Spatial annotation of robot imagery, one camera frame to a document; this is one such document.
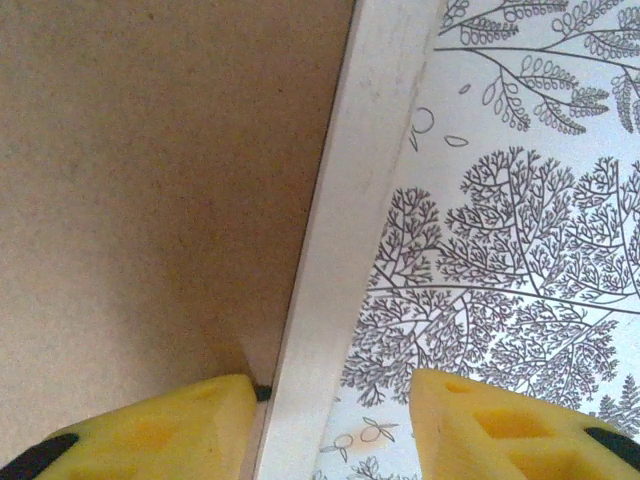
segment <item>white trim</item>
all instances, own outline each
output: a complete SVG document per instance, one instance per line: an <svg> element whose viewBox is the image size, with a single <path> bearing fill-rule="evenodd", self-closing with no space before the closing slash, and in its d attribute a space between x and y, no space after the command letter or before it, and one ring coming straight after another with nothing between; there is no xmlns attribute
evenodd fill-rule
<svg viewBox="0 0 640 480"><path fill-rule="evenodd" d="M256 470L259 480L311 478L438 3L356 4Z"/></svg>

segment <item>tree illustration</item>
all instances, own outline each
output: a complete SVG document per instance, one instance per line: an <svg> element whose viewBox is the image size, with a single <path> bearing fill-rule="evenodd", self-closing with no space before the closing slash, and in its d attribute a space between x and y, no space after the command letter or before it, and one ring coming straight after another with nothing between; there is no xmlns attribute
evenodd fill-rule
<svg viewBox="0 0 640 480"><path fill-rule="evenodd" d="M503 123L527 131L531 118L570 135L586 132L580 118L610 110L604 102L613 96L625 130L640 131L640 7L616 10L623 0L502 0L477 14L470 14L470 0L449 0L440 26L437 52L466 52L497 68L485 88L482 103L491 106ZM557 37L544 45L512 45L521 22L551 16L550 31ZM616 28L602 28L616 15ZM506 62L501 53L521 54L519 66ZM610 92L581 85L562 66L566 58L599 63L611 70Z"/></svg>
<svg viewBox="0 0 640 480"><path fill-rule="evenodd" d="M600 158L576 179L533 150L498 150L467 170L467 202L444 219L428 192L399 189L342 385L367 407L406 403L425 367L574 409L592 400L617 373L617 316L640 313L628 308L640 299L640 165L619 170ZM429 268L395 268L409 251Z"/></svg>
<svg viewBox="0 0 640 480"><path fill-rule="evenodd" d="M351 469L354 473L347 477L349 480L418 480L417 474L406 477L398 474L384 475L380 473L380 465L376 457L367 457L364 462L359 462Z"/></svg>
<svg viewBox="0 0 640 480"><path fill-rule="evenodd" d="M598 412L590 412L605 422L613 425L627 435L640 433L640 388L633 375L627 375L622 386L620 400L616 402L605 395L600 400Z"/></svg>

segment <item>botanical wallpaper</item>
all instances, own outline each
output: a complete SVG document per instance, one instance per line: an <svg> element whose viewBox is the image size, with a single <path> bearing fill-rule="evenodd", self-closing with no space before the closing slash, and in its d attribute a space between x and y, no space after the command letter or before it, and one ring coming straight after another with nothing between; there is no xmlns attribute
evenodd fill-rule
<svg viewBox="0 0 640 480"><path fill-rule="evenodd" d="M640 1L449 0L314 480L422 478L415 368L640 434Z"/></svg>

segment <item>black strip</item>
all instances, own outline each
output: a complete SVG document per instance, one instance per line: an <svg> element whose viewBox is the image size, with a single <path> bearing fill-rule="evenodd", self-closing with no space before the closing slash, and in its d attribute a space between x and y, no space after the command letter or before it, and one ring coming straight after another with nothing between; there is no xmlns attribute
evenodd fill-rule
<svg viewBox="0 0 640 480"><path fill-rule="evenodd" d="M584 431L600 445L640 472L640 445L636 442L629 437L610 432L604 428L590 427L585 428Z"/></svg>
<svg viewBox="0 0 640 480"><path fill-rule="evenodd" d="M0 480L33 480L78 440L79 435L65 433L34 445L0 470Z"/></svg>

